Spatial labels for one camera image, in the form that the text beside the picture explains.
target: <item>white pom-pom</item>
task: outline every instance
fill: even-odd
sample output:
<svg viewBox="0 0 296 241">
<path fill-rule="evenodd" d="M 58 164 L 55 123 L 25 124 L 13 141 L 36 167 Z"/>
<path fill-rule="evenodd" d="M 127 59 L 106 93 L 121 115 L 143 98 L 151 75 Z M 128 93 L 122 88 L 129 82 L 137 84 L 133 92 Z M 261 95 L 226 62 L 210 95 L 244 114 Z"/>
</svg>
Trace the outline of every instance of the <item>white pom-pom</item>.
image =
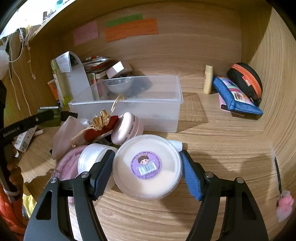
<svg viewBox="0 0 296 241">
<path fill-rule="evenodd" d="M 9 55 L 5 50 L 0 50 L 0 80 L 4 78 L 8 70 Z"/>
</svg>

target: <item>pink sticky note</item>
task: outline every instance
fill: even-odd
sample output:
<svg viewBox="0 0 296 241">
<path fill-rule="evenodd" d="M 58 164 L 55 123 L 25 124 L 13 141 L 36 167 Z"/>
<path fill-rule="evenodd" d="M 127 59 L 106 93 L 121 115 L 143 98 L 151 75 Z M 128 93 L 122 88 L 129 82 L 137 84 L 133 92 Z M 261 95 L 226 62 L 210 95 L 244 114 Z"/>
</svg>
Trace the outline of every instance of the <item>pink sticky note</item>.
<svg viewBox="0 0 296 241">
<path fill-rule="evenodd" d="M 73 31 L 74 46 L 85 43 L 91 39 L 98 38 L 98 26 L 96 21 L 89 22 Z"/>
</svg>

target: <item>blue pouch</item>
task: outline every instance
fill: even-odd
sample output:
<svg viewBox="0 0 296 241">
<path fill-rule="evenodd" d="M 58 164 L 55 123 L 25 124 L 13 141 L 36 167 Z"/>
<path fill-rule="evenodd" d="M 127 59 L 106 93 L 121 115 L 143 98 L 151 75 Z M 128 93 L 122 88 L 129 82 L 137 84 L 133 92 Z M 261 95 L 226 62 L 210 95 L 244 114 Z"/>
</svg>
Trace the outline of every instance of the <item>blue pouch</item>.
<svg viewBox="0 0 296 241">
<path fill-rule="evenodd" d="M 251 100 L 230 79 L 214 76 L 213 85 L 222 96 L 229 111 L 263 115 Z"/>
</svg>

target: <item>orange jacket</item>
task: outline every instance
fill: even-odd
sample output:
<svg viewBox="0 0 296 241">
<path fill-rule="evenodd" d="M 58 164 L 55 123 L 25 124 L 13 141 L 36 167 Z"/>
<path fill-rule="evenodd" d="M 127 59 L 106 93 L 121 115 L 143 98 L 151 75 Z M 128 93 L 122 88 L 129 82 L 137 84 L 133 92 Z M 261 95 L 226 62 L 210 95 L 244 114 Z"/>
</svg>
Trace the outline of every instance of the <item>orange jacket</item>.
<svg viewBox="0 0 296 241">
<path fill-rule="evenodd" d="M 22 198 L 19 198 L 13 204 L 8 200 L 3 187 L 0 184 L 0 215 L 3 217 L 10 230 L 14 232 L 16 237 L 20 240 L 24 240 L 26 231 L 26 223 L 22 216 Z"/>
</svg>

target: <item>transparent storage bin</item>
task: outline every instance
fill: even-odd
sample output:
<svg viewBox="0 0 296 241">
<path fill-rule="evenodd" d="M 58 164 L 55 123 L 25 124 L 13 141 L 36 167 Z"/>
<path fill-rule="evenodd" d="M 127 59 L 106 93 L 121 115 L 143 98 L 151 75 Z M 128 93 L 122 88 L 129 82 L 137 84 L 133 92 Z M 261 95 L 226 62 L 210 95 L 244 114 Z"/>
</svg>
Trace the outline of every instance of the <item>transparent storage bin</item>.
<svg viewBox="0 0 296 241">
<path fill-rule="evenodd" d="M 146 131 L 177 131 L 183 103 L 178 76 L 136 76 L 102 81 L 103 87 L 97 82 L 69 102 L 71 111 L 77 112 L 79 118 L 91 120 L 103 109 L 109 112 L 116 97 L 122 94 L 125 100 L 117 103 L 114 115 L 131 112 L 143 121 Z M 96 87 L 103 90 L 99 100 L 92 92 Z"/>
</svg>

